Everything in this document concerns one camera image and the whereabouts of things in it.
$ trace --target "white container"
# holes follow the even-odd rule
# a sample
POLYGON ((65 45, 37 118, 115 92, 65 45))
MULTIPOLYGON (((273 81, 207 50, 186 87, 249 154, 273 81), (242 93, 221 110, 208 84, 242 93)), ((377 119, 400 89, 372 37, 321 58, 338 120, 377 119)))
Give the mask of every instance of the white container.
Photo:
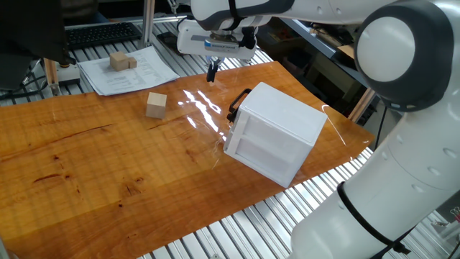
POLYGON ((287 188, 326 119, 326 114, 259 83, 239 106, 224 152, 287 188))

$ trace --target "metal rail floor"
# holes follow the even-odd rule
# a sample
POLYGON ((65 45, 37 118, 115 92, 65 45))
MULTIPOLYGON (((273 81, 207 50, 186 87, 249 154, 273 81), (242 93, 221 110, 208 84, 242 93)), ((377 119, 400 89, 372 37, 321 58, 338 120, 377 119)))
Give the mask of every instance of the metal rail floor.
MULTIPOLYGON (((156 19, 154 35, 163 32, 177 34, 177 18, 156 19)), ((96 47, 74 50, 71 55, 78 62, 107 58, 110 53, 122 51, 129 53, 137 50, 137 41, 126 41, 96 47)), ((207 72, 206 59, 199 55, 178 56, 161 42, 155 40, 153 46, 163 61, 179 76, 191 76, 207 72)), ((272 59, 263 51, 248 61, 233 58, 226 59, 221 70, 270 62, 272 59)), ((32 79, 44 75, 39 64, 33 69, 32 79)), ((37 90, 44 79, 32 83, 25 91, 37 90)), ((90 84, 82 74, 81 82, 61 87, 63 95, 92 92, 90 84)), ((23 104, 52 97, 49 88, 34 96, 0 101, 0 106, 23 104)), ((214 222, 209 226, 189 234, 169 245, 161 247, 142 259, 201 259, 211 258, 286 258, 290 253, 290 234, 300 220, 307 217, 327 196, 331 195, 341 181, 350 178, 370 157, 372 151, 366 149, 357 159, 316 176, 302 184, 289 188, 275 196, 254 204, 240 212, 214 222)), ((413 252, 399 255, 386 254, 385 259, 442 259, 447 258, 453 247, 439 240, 431 231, 431 222, 442 222, 436 212, 425 218, 405 239, 405 245, 413 252)))

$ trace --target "wooden table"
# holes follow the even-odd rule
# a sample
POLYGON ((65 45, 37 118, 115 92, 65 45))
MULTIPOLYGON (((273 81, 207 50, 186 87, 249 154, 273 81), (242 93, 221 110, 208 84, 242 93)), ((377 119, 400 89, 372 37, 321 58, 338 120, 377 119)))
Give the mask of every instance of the wooden table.
POLYGON ((223 154, 231 101, 264 81, 328 115, 292 185, 356 157, 373 136, 279 63, 179 78, 118 96, 0 108, 0 235, 21 259, 135 258, 283 190, 223 154), (166 118, 145 116, 150 91, 166 118))

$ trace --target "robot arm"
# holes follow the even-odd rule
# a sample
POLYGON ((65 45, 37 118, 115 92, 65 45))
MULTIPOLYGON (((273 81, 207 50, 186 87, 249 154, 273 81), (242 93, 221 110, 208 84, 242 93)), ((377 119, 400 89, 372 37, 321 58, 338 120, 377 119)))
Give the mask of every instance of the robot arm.
POLYGON ((268 23, 271 17, 355 24, 392 1, 193 0, 190 5, 195 19, 180 23, 178 50, 205 55, 209 62, 208 80, 213 81, 219 62, 224 58, 248 60, 254 56, 257 27, 268 23))

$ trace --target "metal frame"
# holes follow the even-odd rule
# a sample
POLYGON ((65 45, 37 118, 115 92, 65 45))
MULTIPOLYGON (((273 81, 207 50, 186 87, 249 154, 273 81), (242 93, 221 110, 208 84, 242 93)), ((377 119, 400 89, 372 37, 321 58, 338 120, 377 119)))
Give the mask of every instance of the metal frame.
POLYGON ((155 0, 144 0, 144 20, 142 27, 142 40, 139 48, 148 47, 152 44, 153 17, 155 14, 155 0))

